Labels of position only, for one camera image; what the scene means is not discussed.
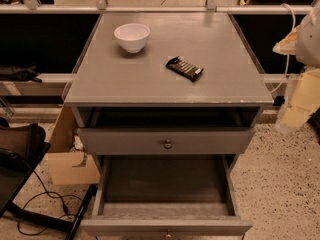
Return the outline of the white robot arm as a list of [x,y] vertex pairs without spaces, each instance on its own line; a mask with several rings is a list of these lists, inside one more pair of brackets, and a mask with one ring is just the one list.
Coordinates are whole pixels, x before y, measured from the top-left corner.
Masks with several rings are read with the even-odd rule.
[[297,79],[287,84],[285,103],[276,121],[279,132],[289,133],[301,128],[320,109],[320,8],[312,8],[272,51],[294,55],[305,66]]

